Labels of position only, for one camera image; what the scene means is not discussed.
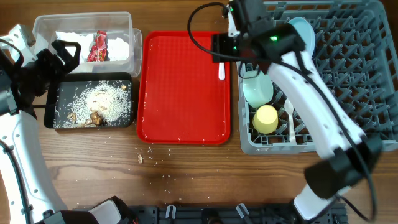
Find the white napkin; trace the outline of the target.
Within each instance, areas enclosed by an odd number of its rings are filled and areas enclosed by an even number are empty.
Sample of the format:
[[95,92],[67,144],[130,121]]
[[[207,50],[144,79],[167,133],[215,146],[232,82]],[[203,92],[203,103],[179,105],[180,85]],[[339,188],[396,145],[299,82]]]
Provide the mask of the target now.
[[74,32],[59,32],[56,31],[57,40],[63,40],[67,42],[76,42],[80,45],[80,63],[85,63],[87,61],[88,55],[91,50],[91,45],[93,43],[93,34],[77,34]]
[[107,50],[110,61],[122,61],[129,58],[129,44],[119,37],[108,40]]

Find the pink plastic fork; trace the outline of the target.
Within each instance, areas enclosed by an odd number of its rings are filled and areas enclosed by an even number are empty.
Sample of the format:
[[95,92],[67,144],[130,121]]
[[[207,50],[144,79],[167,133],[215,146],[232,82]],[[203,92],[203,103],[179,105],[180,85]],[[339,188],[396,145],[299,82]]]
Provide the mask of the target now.
[[224,80],[226,77],[225,65],[223,62],[218,64],[218,78]]

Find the red snack wrapper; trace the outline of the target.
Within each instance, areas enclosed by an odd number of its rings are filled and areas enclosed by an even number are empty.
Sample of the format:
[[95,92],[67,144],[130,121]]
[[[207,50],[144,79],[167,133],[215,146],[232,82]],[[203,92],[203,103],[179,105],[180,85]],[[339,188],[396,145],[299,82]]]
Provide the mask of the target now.
[[107,54],[106,32],[99,30],[87,57],[87,62],[104,62]]

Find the rice and food scraps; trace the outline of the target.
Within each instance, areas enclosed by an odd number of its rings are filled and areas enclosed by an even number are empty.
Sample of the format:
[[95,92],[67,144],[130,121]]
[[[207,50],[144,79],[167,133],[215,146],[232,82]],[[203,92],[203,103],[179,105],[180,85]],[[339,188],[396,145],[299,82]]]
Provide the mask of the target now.
[[131,122],[131,103],[129,80],[63,82],[55,97],[52,127],[126,127]]

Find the green bowl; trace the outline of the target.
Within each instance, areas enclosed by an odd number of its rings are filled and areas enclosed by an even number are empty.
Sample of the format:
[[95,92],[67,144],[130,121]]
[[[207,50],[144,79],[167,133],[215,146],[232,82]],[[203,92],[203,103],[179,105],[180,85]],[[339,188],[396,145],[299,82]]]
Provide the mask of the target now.
[[243,77],[243,94],[251,107],[258,108],[271,101],[274,87],[269,75],[254,70],[245,72]]

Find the large light blue plate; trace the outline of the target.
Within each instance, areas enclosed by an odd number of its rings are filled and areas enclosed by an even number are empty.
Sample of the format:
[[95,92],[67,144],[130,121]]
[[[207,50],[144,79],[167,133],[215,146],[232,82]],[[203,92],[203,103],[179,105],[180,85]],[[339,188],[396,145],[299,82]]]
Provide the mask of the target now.
[[295,17],[288,21],[305,42],[305,50],[313,56],[315,50],[315,32],[311,24],[303,17]]

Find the yellow cup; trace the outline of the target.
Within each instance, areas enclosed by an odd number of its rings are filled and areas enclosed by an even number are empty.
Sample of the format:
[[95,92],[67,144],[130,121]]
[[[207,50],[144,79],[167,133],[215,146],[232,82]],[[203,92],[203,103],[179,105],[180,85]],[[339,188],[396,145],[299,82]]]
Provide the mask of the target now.
[[263,134],[270,134],[277,129],[278,113],[271,105],[259,107],[253,117],[252,124],[254,128]]

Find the white plastic spoon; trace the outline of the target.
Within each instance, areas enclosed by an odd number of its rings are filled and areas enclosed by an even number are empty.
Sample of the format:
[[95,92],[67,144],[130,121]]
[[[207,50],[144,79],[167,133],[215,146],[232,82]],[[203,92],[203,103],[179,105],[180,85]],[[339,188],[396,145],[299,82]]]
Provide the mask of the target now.
[[294,106],[287,98],[284,103],[285,112],[289,117],[289,141],[291,144],[296,144],[296,136],[295,136],[295,128],[294,128],[294,119],[293,119],[293,112]]

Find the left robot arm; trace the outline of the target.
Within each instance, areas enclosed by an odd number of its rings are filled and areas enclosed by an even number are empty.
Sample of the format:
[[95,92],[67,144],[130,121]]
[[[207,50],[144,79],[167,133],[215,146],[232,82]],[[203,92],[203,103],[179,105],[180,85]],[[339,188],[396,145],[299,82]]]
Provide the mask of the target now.
[[1,175],[11,223],[139,223],[117,196],[88,210],[68,210],[49,178],[38,135],[33,101],[80,63],[77,42],[52,42],[37,59],[15,62],[1,53]]

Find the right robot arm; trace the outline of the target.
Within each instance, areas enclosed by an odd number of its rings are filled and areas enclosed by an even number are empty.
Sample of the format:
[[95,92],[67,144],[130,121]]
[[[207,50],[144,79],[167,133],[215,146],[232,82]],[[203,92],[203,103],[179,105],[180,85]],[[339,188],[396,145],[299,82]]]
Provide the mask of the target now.
[[293,206],[301,222],[314,221],[358,182],[371,180],[381,138],[366,136],[344,112],[292,24],[275,26],[260,1],[230,1],[221,10],[233,32],[226,49],[213,49],[214,60],[256,64],[284,92],[312,137],[320,162],[305,169],[307,183]]

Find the black food waste tray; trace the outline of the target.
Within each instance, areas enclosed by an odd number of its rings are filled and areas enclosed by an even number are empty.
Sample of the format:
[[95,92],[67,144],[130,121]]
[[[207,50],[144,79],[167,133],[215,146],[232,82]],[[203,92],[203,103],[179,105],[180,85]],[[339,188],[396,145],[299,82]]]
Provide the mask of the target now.
[[126,72],[74,73],[50,85],[44,126],[125,128],[136,117],[139,79]]

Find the clear plastic waste bin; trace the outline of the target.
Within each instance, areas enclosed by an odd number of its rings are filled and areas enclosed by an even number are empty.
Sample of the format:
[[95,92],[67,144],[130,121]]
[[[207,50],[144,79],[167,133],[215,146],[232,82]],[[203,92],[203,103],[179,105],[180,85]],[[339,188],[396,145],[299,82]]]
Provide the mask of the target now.
[[91,12],[75,14],[43,15],[36,18],[33,26],[35,45],[34,53],[48,48],[52,53],[55,49],[51,43],[57,39],[57,32],[75,33],[78,35],[95,35],[98,31],[106,32],[106,40],[121,39],[129,44],[125,48],[127,59],[118,61],[86,62],[73,73],[108,73],[127,72],[132,77],[139,76],[142,62],[142,34],[132,26],[129,12]]

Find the grey dishwasher rack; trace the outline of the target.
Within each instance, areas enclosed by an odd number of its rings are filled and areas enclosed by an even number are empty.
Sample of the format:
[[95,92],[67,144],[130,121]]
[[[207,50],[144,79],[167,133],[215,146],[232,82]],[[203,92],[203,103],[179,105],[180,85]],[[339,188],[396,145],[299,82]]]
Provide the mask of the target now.
[[[367,135],[378,133],[385,151],[397,149],[397,54],[384,6],[379,1],[267,1],[275,26],[295,17],[315,31],[313,62],[348,116]],[[239,95],[241,149],[246,154],[298,154],[315,146],[303,121],[293,114],[296,144],[289,141],[284,93],[274,88],[271,105],[277,130],[254,129],[256,109]]]

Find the red serving tray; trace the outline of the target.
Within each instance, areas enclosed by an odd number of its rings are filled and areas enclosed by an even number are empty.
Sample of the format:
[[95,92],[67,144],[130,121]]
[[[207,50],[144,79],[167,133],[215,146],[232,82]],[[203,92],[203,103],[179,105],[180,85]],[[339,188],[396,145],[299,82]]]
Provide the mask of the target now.
[[144,40],[137,135],[149,144],[219,145],[231,133],[231,65],[185,31],[157,30]]

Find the food scrap on table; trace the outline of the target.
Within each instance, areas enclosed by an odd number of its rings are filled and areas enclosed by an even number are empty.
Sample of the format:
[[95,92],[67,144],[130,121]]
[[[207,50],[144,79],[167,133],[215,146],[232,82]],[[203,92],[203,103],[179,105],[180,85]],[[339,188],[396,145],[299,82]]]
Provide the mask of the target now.
[[139,155],[137,156],[137,160],[138,160],[138,163],[142,164],[143,161],[144,161],[144,158],[139,154]]

